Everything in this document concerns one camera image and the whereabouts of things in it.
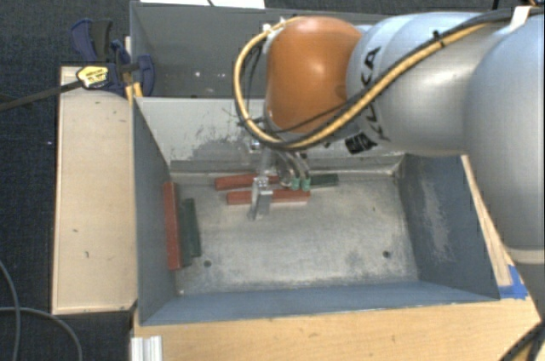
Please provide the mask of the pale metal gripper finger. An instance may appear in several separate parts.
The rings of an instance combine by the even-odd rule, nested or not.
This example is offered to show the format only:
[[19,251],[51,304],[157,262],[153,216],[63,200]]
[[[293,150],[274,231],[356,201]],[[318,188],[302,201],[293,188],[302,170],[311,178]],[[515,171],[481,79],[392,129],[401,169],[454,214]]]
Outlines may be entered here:
[[248,211],[248,218],[251,221],[256,221],[260,218],[256,217],[256,201],[257,195],[260,190],[269,190],[269,180],[266,176],[257,176],[253,179],[251,195],[250,195],[250,209]]
[[256,201],[256,217],[263,218],[269,215],[273,200],[273,190],[260,190]]

